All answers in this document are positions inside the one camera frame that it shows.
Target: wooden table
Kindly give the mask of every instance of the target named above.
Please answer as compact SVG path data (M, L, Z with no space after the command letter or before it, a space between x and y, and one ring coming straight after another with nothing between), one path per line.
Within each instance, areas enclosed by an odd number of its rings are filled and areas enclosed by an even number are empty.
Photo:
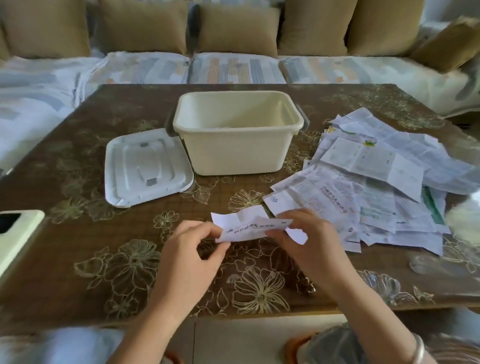
M294 137L282 170L201 177L186 192L128 210L106 203L105 145L160 128L191 91L278 90L311 120ZM480 163L480 143L394 85L104 85L0 181L1 210L40 209L48 221L2 279L0 334L86 324L121 324L145 306L160 251L184 219L210 219L262 203L269 186L299 171L337 114L366 106L399 130L429 133L451 155ZM459 196L449 196L458 201ZM199 247L207 256L215 244ZM393 309L479 306L480 253L445 236L445 257L424 250L362 245L349 254L359 274ZM415 272L410 265L415 265ZM290 258L265 239L234 244L194 316L330 313Z

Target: pile of papers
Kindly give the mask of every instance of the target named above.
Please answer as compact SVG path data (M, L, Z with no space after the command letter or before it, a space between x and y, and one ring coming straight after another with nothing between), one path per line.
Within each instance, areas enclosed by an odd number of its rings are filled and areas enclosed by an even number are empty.
M480 169L449 157L435 138L399 132L365 108L331 123L304 170L271 186L264 197L270 211L314 210L334 224L348 251L360 253L362 240L442 255L443 233L450 232L446 194L480 189ZM286 232L305 243L302 231Z

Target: bracelet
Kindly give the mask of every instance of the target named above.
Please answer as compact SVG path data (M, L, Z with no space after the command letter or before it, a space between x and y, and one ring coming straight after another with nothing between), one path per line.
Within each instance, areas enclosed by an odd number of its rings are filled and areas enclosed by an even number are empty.
M425 356L425 344L423 343L423 340L419 335L413 334L413 337L417 342L417 347L415 349L415 355L413 357L412 364L421 364L421 362L423 361L423 357Z

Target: white plastic lid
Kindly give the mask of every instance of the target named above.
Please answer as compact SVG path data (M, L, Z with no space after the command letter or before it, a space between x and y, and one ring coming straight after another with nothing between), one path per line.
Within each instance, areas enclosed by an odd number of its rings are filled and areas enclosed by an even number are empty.
M105 199L128 208L187 190L192 166L179 137L165 129L119 136L107 144Z

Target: plastic storage box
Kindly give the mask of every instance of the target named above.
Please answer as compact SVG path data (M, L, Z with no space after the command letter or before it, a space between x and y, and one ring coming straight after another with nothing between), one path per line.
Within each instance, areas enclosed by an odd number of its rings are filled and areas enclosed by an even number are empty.
M292 99L279 91L187 93L173 119L193 169L203 176L279 170L302 126Z

